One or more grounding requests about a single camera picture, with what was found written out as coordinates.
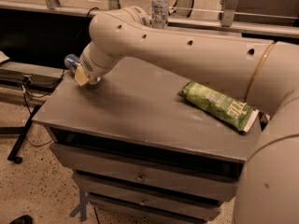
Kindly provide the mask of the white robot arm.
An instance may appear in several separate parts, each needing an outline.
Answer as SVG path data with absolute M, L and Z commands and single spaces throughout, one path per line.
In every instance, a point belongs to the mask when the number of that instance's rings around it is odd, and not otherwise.
M 299 46 L 154 29 L 140 7 L 99 12 L 89 35 L 79 85 L 134 57 L 269 115 L 239 179 L 232 224 L 299 224 Z

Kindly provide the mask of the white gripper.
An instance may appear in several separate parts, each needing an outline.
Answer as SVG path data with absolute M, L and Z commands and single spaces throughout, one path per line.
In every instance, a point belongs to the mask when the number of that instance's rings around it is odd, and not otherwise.
M 86 84 L 96 85 L 101 77 L 107 74 L 121 60 L 121 56 L 112 56 L 98 47 L 93 42 L 83 50 L 80 57 L 80 64 L 75 72 L 74 79 L 79 86 Z

